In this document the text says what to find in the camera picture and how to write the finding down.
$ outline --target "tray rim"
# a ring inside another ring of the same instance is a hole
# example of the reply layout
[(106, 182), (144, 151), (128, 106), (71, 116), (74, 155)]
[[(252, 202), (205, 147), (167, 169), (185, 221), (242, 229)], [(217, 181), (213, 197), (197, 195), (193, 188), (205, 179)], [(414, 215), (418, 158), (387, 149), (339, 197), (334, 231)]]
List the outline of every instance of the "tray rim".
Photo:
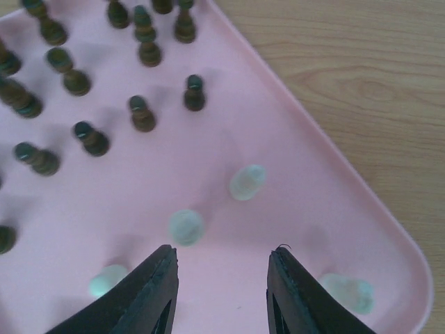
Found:
[[(51, 3), (54, 0), (45, 0), (47, 3)], [(389, 220), (395, 225), (397, 231), (399, 231), (406, 241), (409, 242), (412, 249), (419, 255), (419, 259), (425, 271), (425, 274), (428, 278), (428, 295), (427, 295), (427, 305), (425, 312), (422, 315), (421, 320), (416, 325), (414, 329), (415, 333), (420, 333), (422, 328), (428, 322), (431, 312), (434, 307), (434, 295), (435, 295), (435, 286), (434, 286), (434, 278), (432, 275), (432, 269), (428, 263), (428, 259), (425, 254), (421, 250), (420, 246), (415, 242), (412, 236), (407, 232), (407, 230), (402, 226), (402, 224), (396, 219), (396, 217), (391, 213), (391, 211), (387, 208), (387, 206), (379, 199), (374, 190), (364, 181), (362, 176), (355, 170), (354, 166), (349, 162), (346, 156), (342, 151), (335, 145), (334, 141), (326, 134), (326, 132), (321, 128), (321, 126), (315, 121), (315, 119), (311, 116), (311, 114), (306, 110), (306, 108), (302, 105), (302, 103), (297, 99), (297, 97), (291, 92), (291, 90), (284, 84), (284, 82), (280, 79), (280, 77), (273, 71), (272, 67), (269, 66), (267, 61), (261, 56), (261, 54), (249, 43), (248, 39), (236, 28), (235, 24), (228, 18), (228, 16), (221, 10), (215, 0), (198, 0), (202, 2), (207, 2), (207, 5), (211, 7), (211, 9), (219, 16), (219, 18), (224, 22), (226, 27), (235, 35), (235, 37), (244, 45), (245, 50), (250, 53), (252, 57), (257, 59), (262, 65), (267, 75), (269, 75), (276, 86), (286, 95), (286, 97), (291, 101), (294, 106), (297, 106), (302, 111), (302, 116), (306, 118), (306, 121), (314, 127), (314, 129), (318, 132), (318, 134), (323, 139), (323, 142), (326, 146), (329, 147), (340, 159), (341, 163), (347, 168), (347, 171), (353, 175), (354, 180), (358, 182), (358, 184), (368, 193), (370, 199), (374, 205), (377, 205), (378, 209), (384, 213)], [(21, 15), (25, 12), (24, 8), (19, 8), (14, 10), (11, 13), (8, 13), (4, 16), (0, 17), (0, 22), (14, 19), (14, 17)]]

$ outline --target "dark green peg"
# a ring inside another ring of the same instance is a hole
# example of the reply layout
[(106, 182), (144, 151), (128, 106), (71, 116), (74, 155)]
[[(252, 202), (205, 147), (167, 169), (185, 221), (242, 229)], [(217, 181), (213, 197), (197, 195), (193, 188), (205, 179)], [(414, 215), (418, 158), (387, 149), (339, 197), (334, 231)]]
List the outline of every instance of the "dark green peg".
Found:
[(129, 100), (131, 110), (131, 121), (134, 127), (141, 132), (150, 132), (156, 127), (156, 118), (148, 109), (147, 102), (143, 97), (136, 95)]
[(139, 59), (145, 66), (154, 67), (161, 63), (162, 53), (156, 40), (156, 30), (153, 28), (152, 19), (144, 6), (134, 8), (134, 35), (140, 42)]
[(173, 10), (173, 0), (152, 0), (152, 5), (158, 14), (168, 14)]
[(0, 100), (23, 118), (34, 118), (42, 113), (42, 102), (11, 78), (0, 76)]
[(110, 141), (102, 133), (94, 129), (87, 122), (78, 122), (73, 128), (74, 135), (78, 138), (86, 152), (94, 157), (101, 157), (108, 152)]
[(59, 158), (49, 150), (39, 150), (30, 143), (20, 143), (14, 148), (14, 156), (18, 161), (30, 165), (40, 175), (54, 175), (60, 167)]
[(127, 9), (120, 3), (119, 0), (109, 0), (108, 9), (106, 14), (108, 20), (116, 29), (125, 29), (130, 24), (130, 19)]
[(4, 45), (0, 39), (0, 74), (8, 77), (19, 72), (22, 62), (18, 57)]
[(49, 45), (62, 45), (67, 41), (68, 34), (65, 28), (60, 22), (50, 18), (43, 0), (22, 0), (22, 5), (29, 15), (39, 20), (40, 35)]
[(14, 228), (9, 226), (0, 226), (0, 254), (4, 254), (13, 249), (17, 233)]
[(204, 95), (204, 82), (196, 74), (187, 78), (187, 89), (184, 93), (184, 105), (190, 111), (199, 111), (204, 108), (206, 97)]
[(83, 96), (91, 89), (88, 76), (75, 70), (74, 63), (68, 52), (61, 47), (54, 47), (47, 52), (48, 63), (55, 71), (63, 74), (63, 85), (74, 96)]
[(181, 43), (192, 43), (196, 38), (196, 27), (190, 16), (193, 0), (179, 0), (179, 15), (175, 23), (175, 37)]

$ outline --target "wooden surface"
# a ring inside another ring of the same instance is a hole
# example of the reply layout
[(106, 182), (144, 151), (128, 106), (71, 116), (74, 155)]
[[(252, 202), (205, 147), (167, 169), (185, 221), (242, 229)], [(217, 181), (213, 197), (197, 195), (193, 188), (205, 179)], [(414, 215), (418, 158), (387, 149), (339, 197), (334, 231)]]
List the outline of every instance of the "wooden surface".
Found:
[(217, 2), (423, 249), (445, 333), (445, 2)]

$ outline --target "wooden table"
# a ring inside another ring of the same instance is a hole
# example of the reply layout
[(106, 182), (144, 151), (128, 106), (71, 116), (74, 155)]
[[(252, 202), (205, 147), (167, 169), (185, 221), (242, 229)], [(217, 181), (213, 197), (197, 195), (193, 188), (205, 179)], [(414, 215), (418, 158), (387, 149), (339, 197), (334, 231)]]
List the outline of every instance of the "wooden table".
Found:
[(423, 249), (445, 333), (445, 2), (217, 2)]

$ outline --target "pink tray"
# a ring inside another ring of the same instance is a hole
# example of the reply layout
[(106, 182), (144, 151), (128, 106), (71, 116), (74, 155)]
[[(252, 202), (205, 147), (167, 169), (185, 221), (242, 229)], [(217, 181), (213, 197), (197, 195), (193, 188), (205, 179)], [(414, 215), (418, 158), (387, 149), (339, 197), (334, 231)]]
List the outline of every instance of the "pink tray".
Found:
[[(164, 54), (155, 68), (140, 65), (134, 27), (112, 29), (106, 6), (50, 3), (70, 33), (65, 46), (92, 78), (85, 97), (68, 95), (46, 64), (34, 19), (17, 11), (0, 20), (0, 36), (24, 62), (15, 77), (46, 105), (33, 120), (0, 106), (0, 213), (19, 228), (16, 247), (0, 257), (0, 333), (43, 333), (87, 306), (89, 280), (104, 265), (133, 269), (171, 244), (168, 219), (186, 208), (203, 214), (207, 233), (194, 247), (176, 245), (174, 333), (268, 333), (268, 256), (280, 244), (315, 277), (333, 271), (373, 284), (375, 310), (359, 318), (376, 332), (420, 331), (433, 285), (419, 247), (212, 0), (192, 10), (191, 45), (172, 36), (177, 11), (153, 14)], [(182, 105), (194, 73), (207, 87), (199, 113)], [(153, 132), (131, 126), (132, 95), (159, 117)], [(107, 155), (81, 149), (71, 133), (80, 120), (111, 137)], [(45, 178), (16, 162), (20, 141), (57, 151), (61, 170)], [(248, 164), (264, 165), (267, 183), (236, 202), (228, 181)]]

